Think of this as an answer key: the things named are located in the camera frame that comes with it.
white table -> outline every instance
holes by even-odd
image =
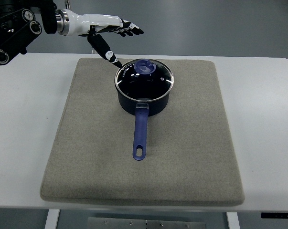
[[[0,66],[0,207],[288,211],[288,60],[283,58],[145,56],[215,63],[245,192],[242,205],[113,207],[43,201],[43,173],[82,57],[98,55],[28,53]]]

blue saucepan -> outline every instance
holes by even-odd
[[[146,156],[148,116],[167,105],[173,86],[171,70],[160,61],[137,59],[124,64],[116,73],[118,100],[125,111],[135,115],[133,158]]]

blue lid handle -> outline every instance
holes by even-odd
[[[148,75],[152,74],[157,69],[155,63],[152,63],[149,59],[141,59],[134,63],[134,70],[138,74]]]

felt pad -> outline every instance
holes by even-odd
[[[118,102],[117,67],[99,58],[79,60],[45,170],[42,199],[151,206],[243,202],[214,63],[160,61],[172,70],[174,85],[165,109],[149,117],[146,158],[136,161],[135,117]]]

glass lid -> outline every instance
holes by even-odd
[[[130,61],[117,72],[116,88],[133,100],[164,97],[173,86],[173,74],[163,63],[152,59]]]

